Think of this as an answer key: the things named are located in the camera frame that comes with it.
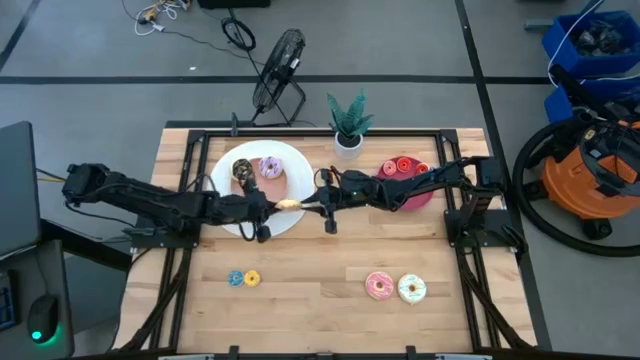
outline sprinkled donut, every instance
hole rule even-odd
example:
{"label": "sprinkled donut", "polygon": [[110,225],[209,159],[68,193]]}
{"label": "sprinkled donut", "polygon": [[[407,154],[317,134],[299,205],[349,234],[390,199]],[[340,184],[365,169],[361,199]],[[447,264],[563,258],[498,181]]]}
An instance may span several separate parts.
{"label": "sprinkled donut", "polygon": [[396,163],[391,160],[387,160],[382,164],[382,172],[387,176],[395,175],[397,170],[398,168],[396,167]]}
{"label": "sprinkled donut", "polygon": [[277,157],[267,156],[260,159],[260,175],[269,180],[282,175],[283,170],[282,160]]}
{"label": "sprinkled donut", "polygon": [[244,276],[241,271],[233,270],[229,274],[229,285],[233,287],[240,287],[244,283]]}
{"label": "sprinkled donut", "polygon": [[417,275],[406,274],[398,281],[398,293],[402,300],[414,305],[427,296],[427,285]]}
{"label": "sprinkled donut", "polygon": [[393,293],[393,280],[389,274],[382,271],[369,274],[364,286],[367,294],[376,300],[384,300]]}

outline blue donut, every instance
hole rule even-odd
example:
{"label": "blue donut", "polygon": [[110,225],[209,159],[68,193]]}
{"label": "blue donut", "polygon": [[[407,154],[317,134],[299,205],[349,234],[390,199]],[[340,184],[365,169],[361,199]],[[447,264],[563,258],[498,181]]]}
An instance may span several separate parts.
{"label": "blue donut", "polygon": [[244,283],[244,275],[241,271],[233,270],[229,274],[229,285],[233,287],[240,287]]}

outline vacuum hose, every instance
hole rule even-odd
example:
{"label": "vacuum hose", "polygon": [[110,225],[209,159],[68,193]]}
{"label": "vacuum hose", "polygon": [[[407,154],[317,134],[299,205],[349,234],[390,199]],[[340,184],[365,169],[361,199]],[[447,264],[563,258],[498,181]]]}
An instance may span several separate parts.
{"label": "vacuum hose", "polygon": [[531,206],[531,203],[526,198],[524,193],[524,183],[523,183],[523,175],[524,170],[527,166],[529,158],[533,151],[540,145],[544,140],[553,135],[557,130],[559,130],[563,126],[571,125],[576,121],[580,120],[568,120],[564,122],[556,122],[547,125],[540,131],[538,131],[526,144],[520,153],[518,154],[518,158],[516,159],[515,165],[513,166],[513,186],[516,202],[520,207],[520,210],[524,215],[543,233],[549,235],[551,238],[559,241],[560,243],[588,253],[598,256],[606,256],[606,257],[634,257],[640,256],[640,245],[633,246],[604,246],[604,245],[595,245],[588,243],[586,241],[575,238],[555,226],[551,225],[545,219],[538,214],[538,212]]}

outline wooden table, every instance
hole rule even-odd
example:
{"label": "wooden table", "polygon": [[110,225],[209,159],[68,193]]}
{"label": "wooden table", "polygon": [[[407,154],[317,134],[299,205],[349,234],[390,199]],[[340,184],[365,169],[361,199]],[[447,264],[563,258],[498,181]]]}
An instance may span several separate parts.
{"label": "wooden table", "polygon": [[[482,129],[457,131],[463,156],[489,154]],[[188,129],[164,130],[153,184],[177,188],[187,133]],[[206,172],[225,152],[254,139],[215,138]],[[277,140],[300,150],[314,170],[335,165],[375,174],[383,160],[398,155],[438,165],[435,141],[424,137],[369,137],[352,162],[336,158],[332,138]],[[324,232],[324,219],[306,214],[292,229],[264,244],[204,226],[191,262],[178,352],[226,353],[230,345],[239,345],[242,353],[403,353],[407,345],[415,345],[418,352],[471,351],[456,257],[446,240],[445,208],[444,192],[437,191],[416,212],[342,211],[336,215],[337,235]],[[131,271],[116,347],[131,338],[154,306],[165,251],[150,251]],[[535,343],[513,253],[507,248],[482,252],[495,304],[523,339]],[[255,269],[262,283],[232,288],[227,276],[234,269]],[[371,299],[363,284],[378,270],[395,280],[409,272],[419,275],[428,285],[427,298],[414,306],[397,294],[382,302]],[[476,308],[483,344],[488,346],[484,313],[477,302]],[[170,305],[161,345],[167,343],[172,311]]]}

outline potted plant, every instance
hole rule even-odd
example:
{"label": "potted plant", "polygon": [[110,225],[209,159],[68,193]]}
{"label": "potted plant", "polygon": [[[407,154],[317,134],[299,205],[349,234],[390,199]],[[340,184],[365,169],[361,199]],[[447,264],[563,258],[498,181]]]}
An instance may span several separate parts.
{"label": "potted plant", "polygon": [[329,125],[336,132],[334,144],[336,154],[346,160],[355,159],[362,151],[362,143],[364,142],[362,135],[371,127],[371,119],[373,118],[373,115],[362,116],[364,105],[367,102],[364,90],[360,89],[360,93],[353,100],[347,112],[342,110],[336,98],[331,94],[327,94],[327,100],[334,122]]}

